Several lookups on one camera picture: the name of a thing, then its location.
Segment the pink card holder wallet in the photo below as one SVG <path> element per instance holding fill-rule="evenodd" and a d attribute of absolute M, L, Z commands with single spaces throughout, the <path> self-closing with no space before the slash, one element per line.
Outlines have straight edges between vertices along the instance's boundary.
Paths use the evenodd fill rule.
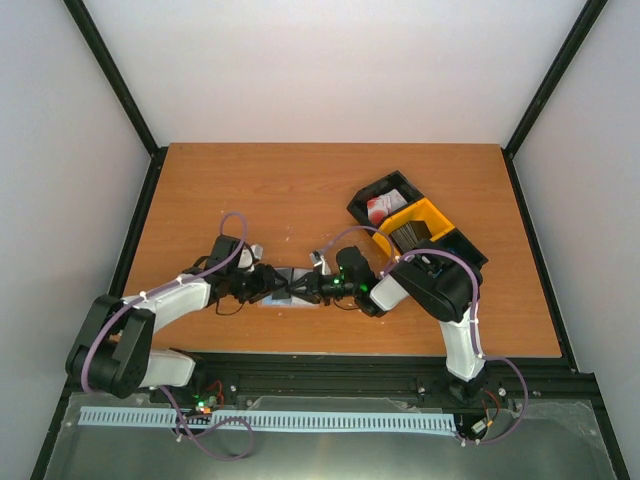
<path fill-rule="evenodd" d="M 305 274 L 310 273 L 309 269 L 277 267 L 276 272 L 283 276 L 289 283 L 299 280 Z M 318 304 L 307 302 L 298 297 L 292 296 L 284 289 L 280 289 L 259 301 L 261 307 L 273 308 L 316 308 Z"/>

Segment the white card stack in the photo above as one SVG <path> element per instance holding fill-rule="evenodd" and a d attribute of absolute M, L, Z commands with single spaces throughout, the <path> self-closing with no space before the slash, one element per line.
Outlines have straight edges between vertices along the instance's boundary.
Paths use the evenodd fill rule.
<path fill-rule="evenodd" d="M 374 225 L 379 225 L 394 211 L 406 205 L 407 201 L 397 189 L 380 194 L 366 201 L 368 220 Z"/>

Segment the dark card stack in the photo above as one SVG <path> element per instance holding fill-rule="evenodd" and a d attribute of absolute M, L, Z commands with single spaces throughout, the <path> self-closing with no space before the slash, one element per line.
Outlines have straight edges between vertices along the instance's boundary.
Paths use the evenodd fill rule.
<path fill-rule="evenodd" d="M 398 250 L 406 253 L 414 249 L 422 240 L 430 240 L 432 234 L 425 221 L 412 220 L 392 231 L 389 236 Z"/>

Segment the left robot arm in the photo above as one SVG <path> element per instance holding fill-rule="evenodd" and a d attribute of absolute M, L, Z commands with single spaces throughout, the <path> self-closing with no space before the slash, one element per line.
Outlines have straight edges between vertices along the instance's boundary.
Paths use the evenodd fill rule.
<path fill-rule="evenodd" d="M 182 317 L 217 305 L 227 296 L 241 306 L 287 286 L 262 248 L 220 235 L 209 255 L 176 279 L 124 298 L 108 294 L 92 303 L 67 356 L 65 370 L 86 392 L 126 398 L 142 388 L 172 387 L 186 402 L 201 400 L 208 378 L 187 353 L 154 350 L 153 337 Z"/>

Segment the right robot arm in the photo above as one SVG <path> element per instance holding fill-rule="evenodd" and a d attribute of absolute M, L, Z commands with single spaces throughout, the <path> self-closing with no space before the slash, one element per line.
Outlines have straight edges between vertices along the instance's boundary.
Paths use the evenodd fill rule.
<path fill-rule="evenodd" d="M 477 326 L 482 283 L 477 267 L 430 241 L 420 242 L 380 274 L 355 246 L 341 249 L 336 262 L 337 273 L 316 266 L 290 283 L 288 293 L 325 305 L 350 297 L 370 317 L 381 317 L 412 299 L 440 325 L 450 389 L 472 396 L 483 387 L 487 373 Z"/>

